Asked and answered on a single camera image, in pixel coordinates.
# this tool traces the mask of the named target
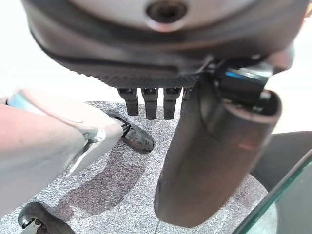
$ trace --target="black cylinder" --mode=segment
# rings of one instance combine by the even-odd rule
[[[155,212],[165,222],[194,227],[218,211],[259,160],[281,114],[278,96],[259,108],[223,100],[201,78],[176,128],[159,177]]]

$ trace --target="black tab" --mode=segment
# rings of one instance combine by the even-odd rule
[[[164,89],[164,119],[174,119],[176,100],[181,94],[181,88]]]
[[[137,89],[118,89],[119,95],[125,99],[130,116],[138,115]]]
[[[157,99],[158,99],[158,89],[142,89],[142,95],[145,100],[145,112],[147,119],[157,118]]]

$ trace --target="speckled carpet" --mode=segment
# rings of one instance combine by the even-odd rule
[[[118,111],[150,133],[156,146],[150,154],[141,155],[120,141],[83,172],[72,178],[60,176],[32,199],[68,222],[77,234],[230,234],[267,193],[249,175],[228,203],[204,224],[186,229],[158,221],[154,192],[179,110],[174,120],[164,121],[163,109],[158,107],[157,120],[151,121],[145,119],[142,105],[139,116],[129,117],[124,104],[91,104],[104,111]],[[17,223],[21,209],[0,219],[0,234],[22,231]]]

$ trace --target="black plastic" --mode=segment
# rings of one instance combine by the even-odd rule
[[[19,224],[25,228],[25,221],[37,219],[42,224],[42,229],[49,234],[75,234],[75,232],[62,220],[50,214],[40,203],[30,202],[18,216]]]
[[[181,94],[181,88],[164,89],[164,119],[174,119],[176,100]]]
[[[192,87],[208,55],[282,50],[298,33],[308,1],[258,0],[214,24],[158,33],[98,19],[67,0],[22,0],[31,32],[50,57],[117,88]]]
[[[118,89],[119,95],[126,101],[127,112],[130,116],[138,115],[137,89]]]
[[[145,88],[142,89],[142,96],[145,100],[145,113],[147,119],[157,118],[157,99],[158,99],[158,89],[156,88]]]
[[[271,113],[225,104],[211,79],[199,81],[159,177],[155,213],[160,220],[193,227],[224,205],[269,142],[281,113],[275,93],[264,109]]]
[[[121,140],[131,149],[141,154],[148,154],[154,148],[153,138],[143,129],[130,123],[125,117],[115,111],[106,112],[111,118],[116,118],[125,123],[127,126]]]

